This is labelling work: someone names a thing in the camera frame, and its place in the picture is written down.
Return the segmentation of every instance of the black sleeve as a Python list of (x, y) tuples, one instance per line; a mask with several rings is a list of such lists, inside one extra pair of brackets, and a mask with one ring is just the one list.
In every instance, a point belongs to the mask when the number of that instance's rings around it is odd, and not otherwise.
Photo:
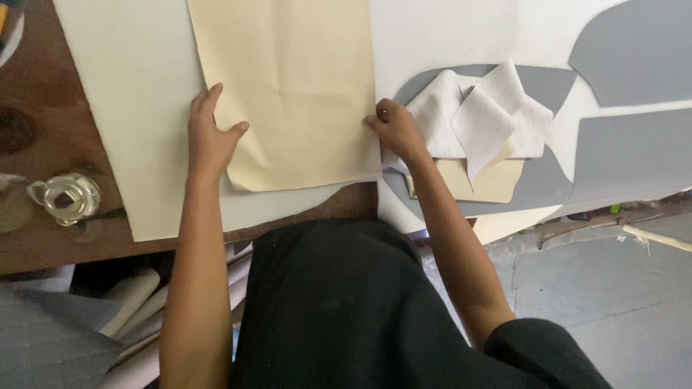
[(484, 352), (550, 388), (611, 388), (567, 330), (548, 320), (509, 321), (493, 331)]

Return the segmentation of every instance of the wooden table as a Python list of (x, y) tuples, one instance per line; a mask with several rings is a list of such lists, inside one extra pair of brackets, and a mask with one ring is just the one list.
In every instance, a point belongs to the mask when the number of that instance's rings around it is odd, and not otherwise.
[[(37, 138), (24, 150), (0, 153), (0, 172), (18, 174), (31, 182), (88, 167), (102, 191), (101, 211), (122, 208), (118, 186), (53, 3), (29, 1), (25, 18), (19, 48), (0, 68), (0, 107), (19, 109), (33, 119)], [(225, 236), (232, 242), (302, 221), (333, 217), (374, 219), (376, 213), (376, 184), (357, 183), (299, 215)], [(75, 243), (70, 230), (75, 227), (58, 226), (36, 205), (28, 223), (0, 234), (0, 275), (175, 248), (175, 239), (133, 242), (126, 217), (103, 220), (103, 226), (103, 233), (95, 241)]]

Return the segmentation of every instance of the gray floor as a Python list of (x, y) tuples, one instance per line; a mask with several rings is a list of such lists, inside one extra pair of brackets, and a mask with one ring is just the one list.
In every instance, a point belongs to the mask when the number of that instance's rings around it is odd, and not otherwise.
[[(692, 214), (636, 226), (692, 242)], [(486, 250), (517, 317), (565, 326), (615, 388), (688, 387), (692, 253), (656, 242), (647, 249), (633, 238), (618, 226), (586, 228), (549, 239), (542, 250), (537, 235), (507, 237)], [(421, 254), (461, 329), (432, 252)]]

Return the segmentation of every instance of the crumpled white paper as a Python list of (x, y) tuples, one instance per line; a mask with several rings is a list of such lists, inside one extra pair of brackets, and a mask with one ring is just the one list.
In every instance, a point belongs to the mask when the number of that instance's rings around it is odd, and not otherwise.
[[(407, 109), (418, 122), (433, 158), (468, 159), (468, 178), (475, 175), (509, 139), (510, 159), (540, 158), (553, 113), (524, 92), (512, 60), (483, 78), (442, 71)], [(409, 175), (389, 150), (383, 163)]]

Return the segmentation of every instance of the forearm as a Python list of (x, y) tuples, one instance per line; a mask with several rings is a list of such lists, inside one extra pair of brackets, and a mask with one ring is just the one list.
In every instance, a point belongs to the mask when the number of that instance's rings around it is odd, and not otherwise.
[(498, 325), (515, 318), (495, 267), (427, 150), (407, 165), (442, 281), (472, 344), (482, 347)]
[(190, 176), (161, 332), (163, 388), (226, 388), (233, 349), (218, 179)]

